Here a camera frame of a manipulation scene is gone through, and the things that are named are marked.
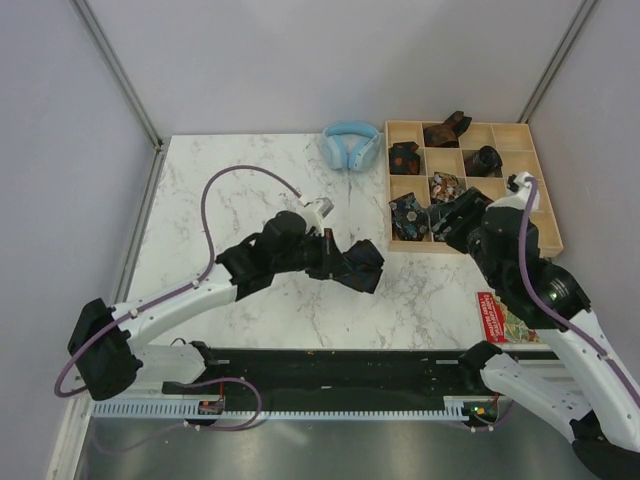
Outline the dark blue striped tie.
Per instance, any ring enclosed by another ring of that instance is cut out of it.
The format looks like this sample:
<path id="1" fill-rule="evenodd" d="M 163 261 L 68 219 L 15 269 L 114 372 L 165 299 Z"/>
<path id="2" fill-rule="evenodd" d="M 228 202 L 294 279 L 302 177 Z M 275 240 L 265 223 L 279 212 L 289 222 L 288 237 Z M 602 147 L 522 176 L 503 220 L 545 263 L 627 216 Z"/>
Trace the dark blue striped tie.
<path id="1" fill-rule="evenodd" d="M 346 270 L 335 281 L 360 293 L 373 294 L 383 273 L 384 258 L 370 240 L 359 240 L 342 254 Z"/>

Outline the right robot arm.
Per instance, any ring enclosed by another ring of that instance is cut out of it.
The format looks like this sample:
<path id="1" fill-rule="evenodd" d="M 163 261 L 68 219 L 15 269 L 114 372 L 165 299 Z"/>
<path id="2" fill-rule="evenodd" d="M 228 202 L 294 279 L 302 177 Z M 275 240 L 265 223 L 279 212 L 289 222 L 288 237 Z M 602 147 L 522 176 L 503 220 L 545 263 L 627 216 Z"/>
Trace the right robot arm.
<path id="1" fill-rule="evenodd" d="M 491 200 L 476 188 L 427 210 L 430 230 L 469 255 L 487 284 L 551 348 L 578 384 L 573 398 L 481 341 L 460 358 L 467 392 L 503 394 L 558 431 L 599 479 L 639 476 L 639 385 L 615 354 L 591 302 L 564 268 L 542 258 L 530 215 L 539 200 L 526 178 L 517 192 Z"/>

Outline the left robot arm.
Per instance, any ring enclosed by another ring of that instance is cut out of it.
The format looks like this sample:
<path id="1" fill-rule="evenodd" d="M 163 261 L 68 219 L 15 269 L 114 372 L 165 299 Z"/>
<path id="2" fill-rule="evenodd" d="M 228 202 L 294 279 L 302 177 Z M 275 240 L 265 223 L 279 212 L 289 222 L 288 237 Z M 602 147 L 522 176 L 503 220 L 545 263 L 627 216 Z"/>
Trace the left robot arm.
<path id="1" fill-rule="evenodd" d="M 278 274 L 299 271 L 316 280 L 338 280 L 354 269 L 331 229 L 308 227 L 301 215 L 282 211 L 172 291 L 116 306 L 90 301 L 68 343 L 83 390 L 97 401 L 115 397 L 135 382 L 143 367 L 136 354 L 157 337 L 268 288 Z"/>

